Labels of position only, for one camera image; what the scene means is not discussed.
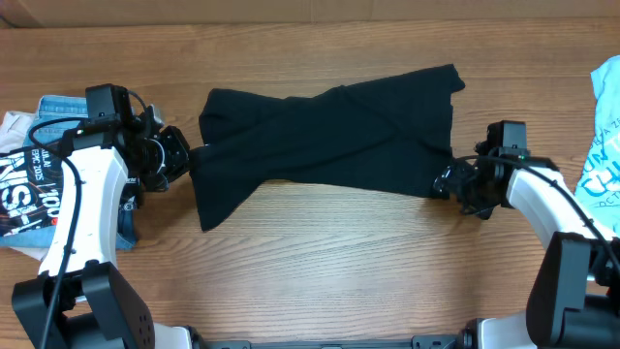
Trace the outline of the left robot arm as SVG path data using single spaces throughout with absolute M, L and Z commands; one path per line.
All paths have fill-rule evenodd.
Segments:
M 154 106 L 134 114 L 135 92 L 86 89 L 87 117 L 50 154 L 63 171 L 63 202 L 52 244 L 36 278 L 17 283 L 16 317 L 38 349 L 202 348 L 191 327 L 154 322 L 116 266 L 118 210 L 128 178 L 165 192 L 189 170 L 189 144 Z

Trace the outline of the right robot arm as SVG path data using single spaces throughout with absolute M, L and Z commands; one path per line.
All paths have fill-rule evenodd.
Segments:
M 471 321 L 450 348 L 618 347 L 619 238 L 576 200 L 550 159 L 531 154 L 525 123 L 490 124 L 474 154 L 453 159 L 434 187 L 454 195 L 464 215 L 520 211 L 545 250 L 526 308 Z

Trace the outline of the black t-shirt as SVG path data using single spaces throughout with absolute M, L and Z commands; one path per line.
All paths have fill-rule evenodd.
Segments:
M 190 177 L 201 229 L 223 223 L 264 182 L 287 180 L 442 198 L 450 163 L 449 64 L 284 99 L 212 89 Z

